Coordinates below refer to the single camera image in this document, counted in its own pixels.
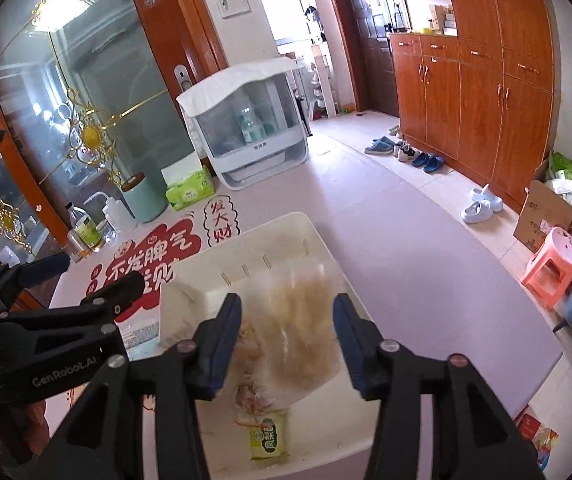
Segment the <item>clear bag of beige snacks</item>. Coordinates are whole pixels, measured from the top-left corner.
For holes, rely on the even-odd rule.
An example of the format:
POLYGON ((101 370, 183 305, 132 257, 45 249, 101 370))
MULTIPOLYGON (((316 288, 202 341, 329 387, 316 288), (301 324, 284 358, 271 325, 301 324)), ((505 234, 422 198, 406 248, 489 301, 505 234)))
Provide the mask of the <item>clear bag of beige snacks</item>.
POLYGON ((247 278, 233 356, 235 405, 248 415, 289 408, 339 372, 333 299, 343 274, 331 260, 304 256, 247 278))

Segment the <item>red cartoon table mat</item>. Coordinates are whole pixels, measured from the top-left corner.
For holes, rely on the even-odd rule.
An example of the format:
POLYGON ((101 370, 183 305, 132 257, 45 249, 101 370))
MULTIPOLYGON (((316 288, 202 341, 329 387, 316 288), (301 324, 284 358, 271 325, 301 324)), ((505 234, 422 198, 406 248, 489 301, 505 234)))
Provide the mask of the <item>red cartoon table mat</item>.
POLYGON ((62 284, 62 304, 74 304, 124 275, 138 272, 145 282, 143 295, 132 306, 121 308, 117 326, 126 349, 147 344, 159 336, 161 289, 174 278, 172 266, 239 234, 238 211, 227 194, 215 194, 179 212, 170 211, 146 229, 119 234, 97 255, 73 266, 62 284))

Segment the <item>clear bottle green label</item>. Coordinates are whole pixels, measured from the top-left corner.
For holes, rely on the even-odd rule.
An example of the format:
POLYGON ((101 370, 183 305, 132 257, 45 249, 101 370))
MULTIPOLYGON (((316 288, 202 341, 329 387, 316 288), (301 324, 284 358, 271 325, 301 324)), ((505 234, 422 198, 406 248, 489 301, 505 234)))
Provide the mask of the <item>clear bottle green label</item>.
POLYGON ((70 242, 79 250, 97 252, 102 247, 104 238, 92 217, 83 209, 66 203, 71 230, 68 233, 70 242))

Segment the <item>mint green canister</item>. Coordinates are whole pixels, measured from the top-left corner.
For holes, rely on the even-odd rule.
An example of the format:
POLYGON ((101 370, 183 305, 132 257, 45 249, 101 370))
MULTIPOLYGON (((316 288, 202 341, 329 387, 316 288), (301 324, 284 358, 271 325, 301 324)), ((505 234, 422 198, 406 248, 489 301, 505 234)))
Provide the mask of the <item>mint green canister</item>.
POLYGON ((137 172, 121 185, 126 205, 140 223, 152 222, 167 208, 165 196, 144 174, 137 172))

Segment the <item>white plastic storage bin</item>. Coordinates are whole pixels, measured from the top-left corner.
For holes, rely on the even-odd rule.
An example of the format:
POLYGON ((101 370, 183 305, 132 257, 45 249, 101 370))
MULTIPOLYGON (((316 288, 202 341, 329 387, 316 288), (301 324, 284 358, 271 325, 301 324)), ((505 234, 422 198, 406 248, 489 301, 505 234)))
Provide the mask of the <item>white plastic storage bin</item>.
POLYGON ((333 329, 333 299, 352 290, 302 212, 175 263, 160 290, 164 347, 228 294, 243 304, 224 386, 197 406, 213 478, 299 474, 371 447, 378 408, 353 389, 333 329))

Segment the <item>green tissue box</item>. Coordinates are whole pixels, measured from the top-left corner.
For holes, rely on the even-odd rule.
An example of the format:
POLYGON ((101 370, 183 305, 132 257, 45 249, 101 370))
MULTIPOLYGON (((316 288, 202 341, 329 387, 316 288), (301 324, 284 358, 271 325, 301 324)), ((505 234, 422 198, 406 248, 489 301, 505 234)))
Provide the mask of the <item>green tissue box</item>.
POLYGON ((193 152, 161 169, 167 185, 164 195, 174 210, 181 210, 214 194, 214 184, 206 166, 193 152))

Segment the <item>small green snack packet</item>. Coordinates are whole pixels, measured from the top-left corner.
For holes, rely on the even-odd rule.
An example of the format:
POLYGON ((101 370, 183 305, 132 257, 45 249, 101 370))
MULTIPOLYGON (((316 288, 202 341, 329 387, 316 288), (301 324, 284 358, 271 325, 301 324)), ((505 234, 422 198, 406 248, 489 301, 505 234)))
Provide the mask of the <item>small green snack packet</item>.
POLYGON ((270 412, 248 428, 251 460, 276 460, 288 454, 287 413, 270 412))

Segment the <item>pink plastic stool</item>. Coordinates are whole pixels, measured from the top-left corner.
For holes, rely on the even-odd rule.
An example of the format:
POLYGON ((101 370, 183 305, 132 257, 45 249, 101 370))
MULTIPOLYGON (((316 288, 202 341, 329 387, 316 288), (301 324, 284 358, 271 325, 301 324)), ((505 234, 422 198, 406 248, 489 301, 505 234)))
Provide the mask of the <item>pink plastic stool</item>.
POLYGON ((572 235, 555 226, 526 265, 520 283, 552 311, 572 283, 572 235))

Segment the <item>white crocs pair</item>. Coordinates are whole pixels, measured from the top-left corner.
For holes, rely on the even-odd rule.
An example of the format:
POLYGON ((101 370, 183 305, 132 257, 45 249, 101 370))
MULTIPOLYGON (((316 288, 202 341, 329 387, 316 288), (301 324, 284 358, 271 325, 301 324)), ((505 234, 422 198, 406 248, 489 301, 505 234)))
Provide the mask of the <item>white crocs pair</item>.
POLYGON ((461 211, 461 219, 467 224, 490 220, 494 214, 499 214, 504 209, 504 202, 491 191, 488 184, 483 188, 472 188, 469 200, 470 204, 461 211))

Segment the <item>glass door with gold ornament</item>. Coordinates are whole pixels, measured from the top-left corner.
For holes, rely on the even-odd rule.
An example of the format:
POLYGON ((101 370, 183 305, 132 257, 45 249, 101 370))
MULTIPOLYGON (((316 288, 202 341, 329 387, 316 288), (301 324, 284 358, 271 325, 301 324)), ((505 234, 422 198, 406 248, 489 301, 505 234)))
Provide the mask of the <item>glass door with gold ornament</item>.
POLYGON ((100 220, 103 199, 84 201, 126 205, 121 185, 137 172, 167 191, 161 169, 194 151, 175 102, 184 36, 176 0, 3 1, 1 261, 56 252, 66 203, 100 220))

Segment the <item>white countertop dish cabinet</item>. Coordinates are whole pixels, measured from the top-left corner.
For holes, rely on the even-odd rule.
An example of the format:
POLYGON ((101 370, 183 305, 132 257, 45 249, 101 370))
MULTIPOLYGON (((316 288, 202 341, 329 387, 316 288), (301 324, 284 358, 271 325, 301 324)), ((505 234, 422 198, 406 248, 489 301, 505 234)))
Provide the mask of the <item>white countertop dish cabinet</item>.
POLYGON ((178 97, 220 182, 232 191, 307 161, 307 126, 287 56, 243 63, 197 82, 178 97))

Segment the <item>brown cardboard box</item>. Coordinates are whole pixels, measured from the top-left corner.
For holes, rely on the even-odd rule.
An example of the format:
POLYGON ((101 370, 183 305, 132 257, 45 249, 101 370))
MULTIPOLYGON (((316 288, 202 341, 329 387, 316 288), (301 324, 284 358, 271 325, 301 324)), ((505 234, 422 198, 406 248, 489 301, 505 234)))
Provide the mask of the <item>brown cardboard box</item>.
POLYGON ((537 252, 555 226, 572 232, 572 207, 543 182, 533 180, 514 228, 514 237, 530 252, 537 252))

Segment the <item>blue slippers pair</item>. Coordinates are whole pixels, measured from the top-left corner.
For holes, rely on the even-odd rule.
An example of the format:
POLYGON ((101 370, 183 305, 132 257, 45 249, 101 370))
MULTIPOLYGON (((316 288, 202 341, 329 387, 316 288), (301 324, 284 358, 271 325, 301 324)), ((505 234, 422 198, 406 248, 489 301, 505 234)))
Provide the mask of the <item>blue slippers pair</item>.
POLYGON ((419 153, 412 161, 415 168, 422 169, 426 174, 434 174, 442 169, 444 164, 445 160, 442 156, 426 152, 419 153))

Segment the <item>orange wooden wall cabinet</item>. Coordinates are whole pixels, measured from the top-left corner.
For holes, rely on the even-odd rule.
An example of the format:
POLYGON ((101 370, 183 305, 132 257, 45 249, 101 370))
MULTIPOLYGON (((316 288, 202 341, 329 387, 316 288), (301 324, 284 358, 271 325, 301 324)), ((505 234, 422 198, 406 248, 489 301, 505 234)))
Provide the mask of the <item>orange wooden wall cabinet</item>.
POLYGON ((544 0, 450 0, 457 32, 394 34, 401 130, 519 209, 551 146, 554 46, 544 0))

